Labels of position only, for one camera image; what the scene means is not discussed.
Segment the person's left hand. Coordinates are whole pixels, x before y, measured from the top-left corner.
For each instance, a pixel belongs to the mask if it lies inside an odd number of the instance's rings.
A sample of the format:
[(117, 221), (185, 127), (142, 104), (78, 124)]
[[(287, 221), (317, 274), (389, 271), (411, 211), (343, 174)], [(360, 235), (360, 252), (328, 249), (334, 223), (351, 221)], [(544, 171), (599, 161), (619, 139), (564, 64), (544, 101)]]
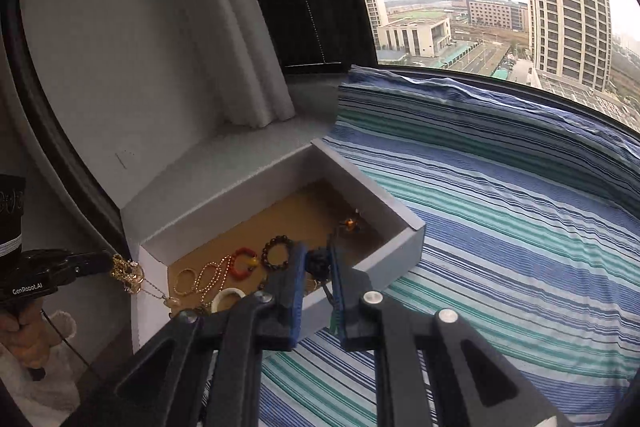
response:
[(28, 369), (42, 369), (50, 355), (46, 324), (41, 315), (42, 300), (37, 299), (14, 317), (1, 312), (1, 343)]

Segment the white sleeve left forearm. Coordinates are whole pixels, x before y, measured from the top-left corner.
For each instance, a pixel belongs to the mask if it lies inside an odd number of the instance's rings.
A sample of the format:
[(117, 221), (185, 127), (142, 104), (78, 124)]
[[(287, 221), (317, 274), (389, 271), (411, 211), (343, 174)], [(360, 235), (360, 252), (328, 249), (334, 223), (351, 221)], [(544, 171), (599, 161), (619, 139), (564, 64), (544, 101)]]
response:
[(28, 369), (1, 343), (1, 381), (30, 425), (58, 426), (80, 406), (73, 355), (64, 341), (76, 335), (73, 317), (56, 311), (48, 319), (50, 355), (42, 369)]

